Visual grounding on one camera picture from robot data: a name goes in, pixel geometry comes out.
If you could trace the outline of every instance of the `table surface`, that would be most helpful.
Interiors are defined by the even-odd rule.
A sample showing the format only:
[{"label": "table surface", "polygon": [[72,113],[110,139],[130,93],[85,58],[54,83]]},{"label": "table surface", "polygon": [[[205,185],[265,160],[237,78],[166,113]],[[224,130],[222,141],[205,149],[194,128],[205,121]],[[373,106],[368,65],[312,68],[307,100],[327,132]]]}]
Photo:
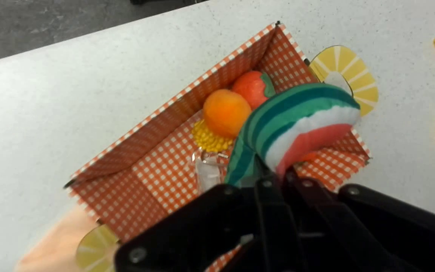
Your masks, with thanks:
[{"label": "table surface", "polygon": [[435,212],[435,1],[211,0],[0,60],[0,271],[73,205],[69,175],[273,21],[356,51],[376,109],[352,178]]}]

